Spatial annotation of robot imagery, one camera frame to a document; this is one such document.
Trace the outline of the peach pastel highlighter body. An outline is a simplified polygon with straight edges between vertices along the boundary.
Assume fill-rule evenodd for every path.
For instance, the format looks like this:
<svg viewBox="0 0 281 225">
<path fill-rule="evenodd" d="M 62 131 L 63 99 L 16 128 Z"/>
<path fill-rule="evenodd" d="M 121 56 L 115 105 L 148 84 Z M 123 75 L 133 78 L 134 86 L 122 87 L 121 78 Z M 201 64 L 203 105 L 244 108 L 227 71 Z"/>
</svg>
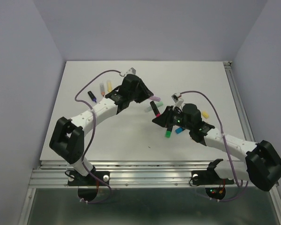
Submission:
<svg viewBox="0 0 281 225">
<path fill-rule="evenodd" d="M 103 83 L 103 82 L 100 83 L 100 84 L 99 84 L 99 87 L 100 87 L 100 93 L 101 93 L 101 95 L 102 95 L 103 97 L 105 97 L 105 85 L 104 85 L 104 83 Z"/>
</svg>

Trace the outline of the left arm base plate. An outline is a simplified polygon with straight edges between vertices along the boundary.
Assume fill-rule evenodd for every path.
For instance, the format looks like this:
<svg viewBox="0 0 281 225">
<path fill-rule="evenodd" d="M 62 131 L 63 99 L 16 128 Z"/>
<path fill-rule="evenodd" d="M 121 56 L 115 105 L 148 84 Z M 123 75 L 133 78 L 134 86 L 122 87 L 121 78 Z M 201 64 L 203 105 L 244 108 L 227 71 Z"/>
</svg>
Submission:
<svg viewBox="0 0 281 225">
<path fill-rule="evenodd" d="M 101 180 L 105 175 L 110 177 L 109 171 L 94 171 L 93 174 Z M 96 179 L 91 175 L 84 177 L 75 170 L 66 170 L 65 175 L 68 177 L 68 186 L 96 186 Z"/>
</svg>

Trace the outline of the blue black highlighter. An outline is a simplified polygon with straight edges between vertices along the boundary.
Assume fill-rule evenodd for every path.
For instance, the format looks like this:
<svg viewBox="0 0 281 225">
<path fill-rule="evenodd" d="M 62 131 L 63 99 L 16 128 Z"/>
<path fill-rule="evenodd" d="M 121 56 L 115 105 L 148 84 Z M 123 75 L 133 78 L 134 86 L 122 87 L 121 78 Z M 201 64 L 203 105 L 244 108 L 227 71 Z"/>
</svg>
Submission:
<svg viewBox="0 0 281 225">
<path fill-rule="evenodd" d="M 176 133 L 176 134 L 180 134 L 180 133 L 183 132 L 183 131 L 184 131 L 184 129 L 181 128 L 181 127 L 179 127 L 179 128 L 177 128 L 177 129 L 175 130 L 175 133 Z"/>
</svg>

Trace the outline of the purple black highlighter body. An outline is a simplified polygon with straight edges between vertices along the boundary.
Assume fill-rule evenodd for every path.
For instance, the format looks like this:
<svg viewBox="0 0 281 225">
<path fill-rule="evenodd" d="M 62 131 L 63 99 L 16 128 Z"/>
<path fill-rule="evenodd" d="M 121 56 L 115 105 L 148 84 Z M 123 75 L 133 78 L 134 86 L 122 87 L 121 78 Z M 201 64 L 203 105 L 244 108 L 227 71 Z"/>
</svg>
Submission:
<svg viewBox="0 0 281 225">
<path fill-rule="evenodd" d="M 92 91 L 88 91 L 87 94 L 89 95 L 90 99 L 91 99 L 94 103 L 97 103 L 97 98 L 96 98 L 96 96 L 93 94 Z"/>
</svg>

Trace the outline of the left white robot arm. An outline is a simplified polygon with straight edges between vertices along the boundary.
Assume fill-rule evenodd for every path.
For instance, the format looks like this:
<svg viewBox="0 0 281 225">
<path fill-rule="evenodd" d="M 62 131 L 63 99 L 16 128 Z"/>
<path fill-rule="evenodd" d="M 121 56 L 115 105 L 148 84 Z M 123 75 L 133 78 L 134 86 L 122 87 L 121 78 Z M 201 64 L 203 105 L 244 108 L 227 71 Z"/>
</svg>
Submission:
<svg viewBox="0 0 281 225">
<path fill-rule="evenodd" d="M 78 173 L 79 180 L 91 184 L 95 179 L 94 166 L 86 159 L 84 138 L 91 131 L 94 139 L 96 126 L 106 119 L 119 114 L 131 102 L 141 103 L 154 94 L 136 75 L 128 74 L 122 84 L 85 112 L 70 119 L 57 120 L 49 147 L 69 163 Z"/>
</svg>

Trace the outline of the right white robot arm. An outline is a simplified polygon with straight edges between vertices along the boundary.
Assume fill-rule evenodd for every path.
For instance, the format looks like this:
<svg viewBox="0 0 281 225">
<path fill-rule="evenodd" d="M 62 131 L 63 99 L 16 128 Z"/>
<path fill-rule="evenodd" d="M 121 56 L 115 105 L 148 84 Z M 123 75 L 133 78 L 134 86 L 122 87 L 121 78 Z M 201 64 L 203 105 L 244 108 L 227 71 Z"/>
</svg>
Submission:
<svg viewBox="0 0 281 225">
<path fill-rule="evenodd" d="M 233 165 L 224 159 L 209 163 L 206 170 L 194 172 L 194 185 L 243 180 L 251 182 L 262 191 L 269 191 L 281 178 L 281 157 L 270 142 L 263 140 L 256 143 L 224 135 L 215 126 L 202 120 L 194 104 L 185 104 L 181 109 L 167 106 L 152 122 L 164 128 L 178 126 L 188 130 L 189 136 L 196 143 L 221 150 L 238 159 Z"/>
</svg>

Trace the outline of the yellow pastel highlighter body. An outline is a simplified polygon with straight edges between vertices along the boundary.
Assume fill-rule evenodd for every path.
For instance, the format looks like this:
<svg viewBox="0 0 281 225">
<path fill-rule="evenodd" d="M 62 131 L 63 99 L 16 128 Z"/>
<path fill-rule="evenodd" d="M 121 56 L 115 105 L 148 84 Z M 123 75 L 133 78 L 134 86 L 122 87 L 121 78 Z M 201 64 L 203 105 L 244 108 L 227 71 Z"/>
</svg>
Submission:
<svg viewBox="0 0 281 225">
<path fill-rule="evenodd" d="M 111 80 L 108 80 L 108 81 L 106 82 L 106 84 L 107 84 L 107 91 L 108 91 L 109 93 L 112 92 L 113 88 L 112 88 L 112 82 L 111 82 Z"/>
</svg>

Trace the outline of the yellow highlighter cap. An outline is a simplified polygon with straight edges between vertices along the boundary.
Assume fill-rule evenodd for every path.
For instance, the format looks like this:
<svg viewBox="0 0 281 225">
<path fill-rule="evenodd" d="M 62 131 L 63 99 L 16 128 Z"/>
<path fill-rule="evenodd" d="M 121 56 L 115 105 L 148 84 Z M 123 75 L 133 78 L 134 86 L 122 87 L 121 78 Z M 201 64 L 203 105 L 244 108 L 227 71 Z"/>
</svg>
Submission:
<svg viewBox="0 0 281 225">
<path fill-rule="evenodd" d="M 207 112 L 203 111 L 201 114 L 205 119 L 209 118 L 209 114 Z"/>
</svg>

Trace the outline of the pink black highlighter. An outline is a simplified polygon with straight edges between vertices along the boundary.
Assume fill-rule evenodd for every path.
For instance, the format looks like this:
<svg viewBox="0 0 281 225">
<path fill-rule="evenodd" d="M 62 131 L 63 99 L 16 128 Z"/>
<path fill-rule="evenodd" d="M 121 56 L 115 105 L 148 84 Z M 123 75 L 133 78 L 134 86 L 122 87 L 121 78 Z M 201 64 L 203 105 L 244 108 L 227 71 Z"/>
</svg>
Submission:
<svg viewBox="0 0 281 225">
<path fill-rule="evenodd" d="M 160 112 L 159 112 L 158 107 L 156 106 L 154 101 L 150 102 L 150 106 L 151 106 L 152 111 L 154 112 L 155 116 L 159 117 L 160 116 Z"/>
</svg>

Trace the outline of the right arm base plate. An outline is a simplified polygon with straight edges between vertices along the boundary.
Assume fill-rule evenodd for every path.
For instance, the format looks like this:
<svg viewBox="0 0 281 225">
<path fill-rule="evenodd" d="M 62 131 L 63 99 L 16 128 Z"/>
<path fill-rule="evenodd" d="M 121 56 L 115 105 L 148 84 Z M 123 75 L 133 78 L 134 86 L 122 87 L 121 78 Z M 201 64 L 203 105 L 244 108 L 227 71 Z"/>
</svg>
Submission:
<svg viewBox="0 0 281 225">
<path fill-rule="evenodd" d="M 200 185 L 233 185 L 234 180 L 222 179 L 215 172 L 208 170 L 192 171 L 190 184 L 194 186 Z"/>
</svg>

